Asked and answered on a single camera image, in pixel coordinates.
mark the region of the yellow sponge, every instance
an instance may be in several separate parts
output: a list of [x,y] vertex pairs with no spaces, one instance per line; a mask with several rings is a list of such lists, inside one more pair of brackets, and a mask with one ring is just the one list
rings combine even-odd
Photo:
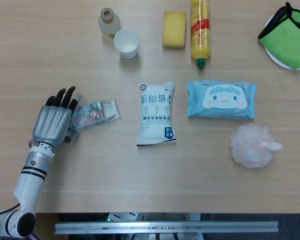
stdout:
[[186,35],[186,13],[165,11],[163,18],[162,46],[166,48],[183,48]]

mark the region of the white robot forearm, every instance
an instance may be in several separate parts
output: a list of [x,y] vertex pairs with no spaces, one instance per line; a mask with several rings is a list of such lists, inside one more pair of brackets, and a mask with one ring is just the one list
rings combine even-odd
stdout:
[[31,147],[13,193],[20,209],[0,214],[1,237],[24,238],[32,233],[36,205],[54,155],[46,143]]

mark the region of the bottle cap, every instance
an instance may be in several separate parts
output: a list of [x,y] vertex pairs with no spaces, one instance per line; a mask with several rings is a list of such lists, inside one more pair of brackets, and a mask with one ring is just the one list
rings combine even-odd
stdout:
[[196,61],[196,65],[198,66],[199,69],[203,69],[206,64],[206,59],[205,58],[198,58]]
[[115,19],[114,11],[112,11],[112,9],[109,7],[102,9],[100,16],[106,24],[112,23]]

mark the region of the green bottle cap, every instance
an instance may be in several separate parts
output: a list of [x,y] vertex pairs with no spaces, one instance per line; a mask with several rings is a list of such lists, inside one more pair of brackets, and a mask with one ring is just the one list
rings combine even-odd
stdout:
[[196,65],[198,66],[199,69],[203,69],[205,64],[206,64],[206,59],[205,58],[198,58],[195,62],[196,62]]

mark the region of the robotic arm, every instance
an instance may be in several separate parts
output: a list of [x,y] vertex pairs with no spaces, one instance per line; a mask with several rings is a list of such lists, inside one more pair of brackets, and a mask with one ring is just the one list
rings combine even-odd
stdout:
[[67,92],[61,89],[42,106],[32,133],[34,144],[30,146],[13,193],[19,204],[0,212],[0,237],[25,238],[32,233],[38,198],[55,155],[53,148],[71,140],[71,116],[82,98],[77,95],[70,102],[75,89],[74,86]]

